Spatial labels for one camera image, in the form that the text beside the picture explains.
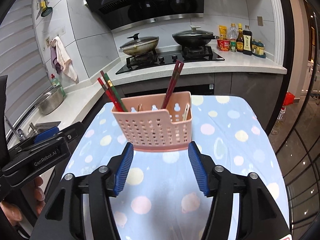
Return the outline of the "person's left hand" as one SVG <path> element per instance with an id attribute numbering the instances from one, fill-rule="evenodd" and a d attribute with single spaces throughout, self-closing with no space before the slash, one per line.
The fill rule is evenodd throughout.
<path id="1" fill-rule="evenodd" d="M 43 179 L 38 176 L 34 179 L 32 185 L 32 196 L 35 202 L 35 212 L 36 215 L 39 216 L 45 206 L 45 195 L 44 191 L 41 189 L 43 184 Z M 1 201 L 1 209 L 5 214 L 6 218 L 10 222 L 12 226 L 16 226 L 23 220 L 23 215 L 25 213 L 25 208 L 29 208 L 29 203 L 25 199 L 24 195 L 21 196 L 16 195 L 14 200 L 10 200 L 9 202 L 3 200 Z"/>

